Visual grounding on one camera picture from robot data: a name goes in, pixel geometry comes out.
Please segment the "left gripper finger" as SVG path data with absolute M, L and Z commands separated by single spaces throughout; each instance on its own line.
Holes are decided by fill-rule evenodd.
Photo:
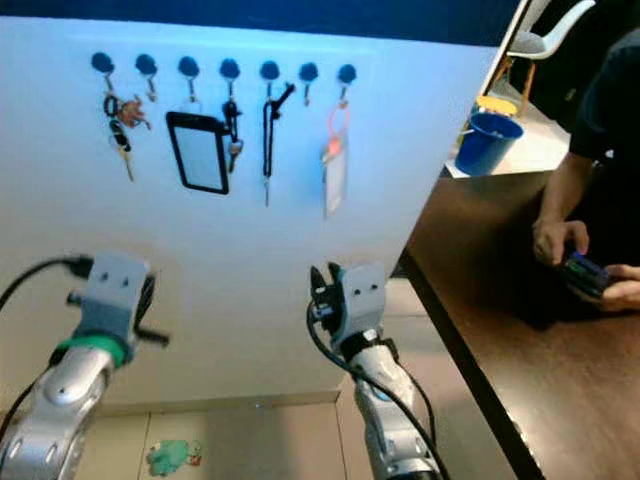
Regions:
M 136 312 L 134 312 L 134 328 L 138 329 L 141 326 L 143 317 L 146 312 L 150 310 L 152 301 L 154 301 L 154 292 L 157 283 L 157 275 L 150 273 L 143 280 L 143 284 L 140 292 L 140 301 L 137 303 Z

